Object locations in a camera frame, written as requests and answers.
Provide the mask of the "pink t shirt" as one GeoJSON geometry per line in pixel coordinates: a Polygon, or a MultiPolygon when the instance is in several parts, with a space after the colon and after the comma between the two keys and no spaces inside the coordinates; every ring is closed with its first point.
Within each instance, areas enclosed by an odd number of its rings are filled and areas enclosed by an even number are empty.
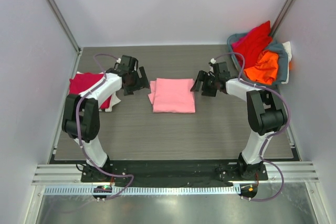
{"type": "Polygon", "coordinates": [[[157,78],[150,81],[151,93],[148,97],[153,113],[195,113],[195,98],[191,91],[193,84],[193,79],[157,78]]]}

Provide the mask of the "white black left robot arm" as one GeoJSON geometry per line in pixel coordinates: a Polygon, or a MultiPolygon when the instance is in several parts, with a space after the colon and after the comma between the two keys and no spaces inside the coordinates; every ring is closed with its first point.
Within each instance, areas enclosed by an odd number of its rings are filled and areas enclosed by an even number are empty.
{"type": "Polygon", "coordinates": [[[83,91],[67,95],[61,129],[82,150],[86,158],[84,174],[100,182],[112,177],[110,158],[98,138],[101,106],[106,101],[110,105],[118,104],[120,99],[116,93],[119,90],[123,90],[124,95],[133,95],[149,87],[145,70],[139,66],[137,58],[123,55],[116,59],[112,68],[95,75],[83,91]]]}

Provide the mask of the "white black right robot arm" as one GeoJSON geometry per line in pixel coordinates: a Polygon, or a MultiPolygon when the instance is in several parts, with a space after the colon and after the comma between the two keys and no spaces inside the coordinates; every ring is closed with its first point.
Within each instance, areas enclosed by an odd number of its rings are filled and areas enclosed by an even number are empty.
{"type": "Polygon", "coordinates": [[[226,62],[210,62],[209,65],[212,70],[200,70],[191,91],[201,90],[202,95],[207,97],[215,97],[220,91],[246,102],[251,132],[246,147],[238,156],[236,169],[241,179],[251,179],[261,170],[269,141],[288,122],[285,102],[270,88],[231,77],[226,62]]]}

